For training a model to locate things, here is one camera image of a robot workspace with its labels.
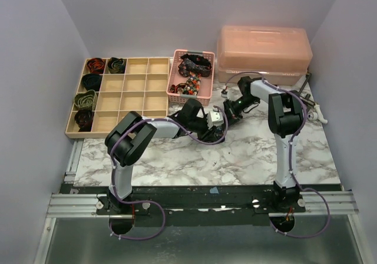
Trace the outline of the navy floral tie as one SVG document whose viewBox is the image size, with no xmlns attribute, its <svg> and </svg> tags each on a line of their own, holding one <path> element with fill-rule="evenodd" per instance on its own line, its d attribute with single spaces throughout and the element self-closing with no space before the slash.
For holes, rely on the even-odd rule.
<svg viewBox="0 0 377 264">
<path fill-rule="evenodd" d="M 225 129 L 223 127 L 213 127 L 211 129 L 211 134 L 210 134 L 210 140 L 211 142 L 218 142 L 222 143 L 224 142 L 224 131 Z"/>
</svg>

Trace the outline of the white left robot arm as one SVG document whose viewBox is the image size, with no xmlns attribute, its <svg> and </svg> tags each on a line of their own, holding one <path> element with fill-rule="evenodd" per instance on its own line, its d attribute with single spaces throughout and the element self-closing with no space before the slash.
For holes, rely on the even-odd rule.
<svg viewBox="0 0 377 264">
<path fill-rule="evenodd" d="M 200 144 L 216 145 L 224 142 L 229 122 L 223 108 L 215 106 L 206 113 L 195 99 L 189 99 L 181 110 L 164 118 L 129 112 L 105 139 L 112 164 L 111 208 L 118 214 L 130 209 L 133 167 L 152 139 L 188 136 Z"/>
</svg>

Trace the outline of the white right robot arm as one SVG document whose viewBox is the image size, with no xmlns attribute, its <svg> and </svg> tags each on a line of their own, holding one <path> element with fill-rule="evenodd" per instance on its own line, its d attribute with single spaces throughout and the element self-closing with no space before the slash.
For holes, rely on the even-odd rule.
<svg viewBox="0 0 377 264">
<path fill-rule="evenodd" d="M 268 106 L 267 118 L 270 131 L 274 134 L 277 150 L 277 170 L 274 184 L 280 189 L 298 186 L 296 174 L 296 146 L 298 135 L 306 123 L 306 106 L 298 95 L 284 90 L 264 78 L 239 79 L 237 86 L 241 97 L 228 99 L 229 91 L 224 87 L 221 96 L 228 124 L 240 121 L 245 109 L 265 102 Z"/>
</svg>

